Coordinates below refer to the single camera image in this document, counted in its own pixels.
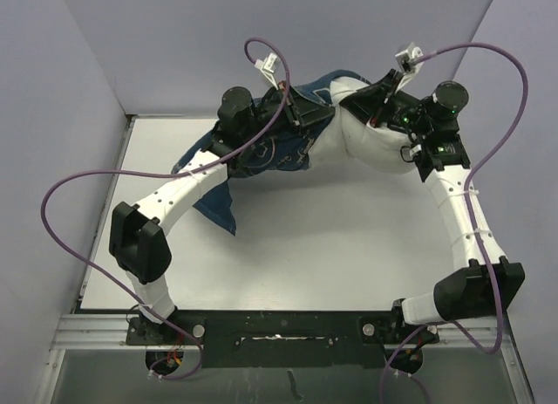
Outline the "dark blue embroidered pillowcase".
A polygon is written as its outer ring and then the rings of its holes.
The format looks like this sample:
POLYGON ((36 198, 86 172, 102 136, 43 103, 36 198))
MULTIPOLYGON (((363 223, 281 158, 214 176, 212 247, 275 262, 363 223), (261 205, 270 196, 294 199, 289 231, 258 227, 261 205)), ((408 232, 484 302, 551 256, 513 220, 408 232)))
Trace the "dark blue embroidered pillowcase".
MULTIPOLYGON (((370 84, 368 79, 355 72, 336 70, 306 85, 294 86, 292 90, 316 106, 336 107, 351 92, 370 84)), ((249 178, 269 170, 304 171, 350 157, 340 113, 318 122, 301 134, 288 130, 264 134, 247 150, 247 154, 248 159, 240 169, 228 172, 230 178, 249 178)), ((209 221, 234 235, 236 221, 231 210, 232 203, 229 185, 224 182, 206 193, 194 208, 209 221)))

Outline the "white pillow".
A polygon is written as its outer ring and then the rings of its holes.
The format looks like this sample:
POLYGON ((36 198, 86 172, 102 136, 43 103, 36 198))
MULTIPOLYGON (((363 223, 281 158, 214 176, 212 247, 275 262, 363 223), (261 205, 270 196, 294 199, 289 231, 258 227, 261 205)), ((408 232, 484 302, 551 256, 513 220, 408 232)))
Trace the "white pillow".
POLYGON ((355 159, 386 174, 405 175, 414 169, 400 154, 400 149, 410 143, 406 134, 385 125, 372 127, 368 120, 361 122, 341 106, 343 100, 366 86, 363 78, 353 78, 347 72, 331 81, 335 114, 308 151, 310 168, 355 159))

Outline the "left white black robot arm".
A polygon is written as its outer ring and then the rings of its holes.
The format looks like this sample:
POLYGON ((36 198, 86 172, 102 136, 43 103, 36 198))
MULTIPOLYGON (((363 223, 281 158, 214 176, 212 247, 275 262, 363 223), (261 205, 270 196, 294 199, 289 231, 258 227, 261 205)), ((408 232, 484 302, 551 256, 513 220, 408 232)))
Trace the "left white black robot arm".
POLYGON ((232 87, 222 95, 213 128, 175 163, 172 179, 136 203, 113 209, 109 252, 131 281, 154 341, 166 344, 178 330, 165 277, 174 225, 196 209, 234 234, 229 180, 308 169, 310 151, 335 112, 323 91, 279 85, 255 99, 247 88, 232 87))

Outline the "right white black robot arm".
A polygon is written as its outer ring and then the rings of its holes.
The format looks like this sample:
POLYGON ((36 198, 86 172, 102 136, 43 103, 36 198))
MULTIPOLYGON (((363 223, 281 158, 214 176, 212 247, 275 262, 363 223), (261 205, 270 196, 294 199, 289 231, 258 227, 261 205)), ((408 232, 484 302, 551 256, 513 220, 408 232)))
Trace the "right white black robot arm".
POLYGON ((458 115, 467 89, 454 81, 417 99, 398 89, 403 75, 390 71, 377 83, 344 97, 340 105, 378 130, 406 134, 399 152, 416 166, 432 194, 451 243, 454 271, 422 296, 405 298, 402 312, 388 320, 389 334, 406 342, 419 325, 468 318, 502 317, 525 280, 522 264, 498 245, 472 182, 473 169, 459 135, 458 115))

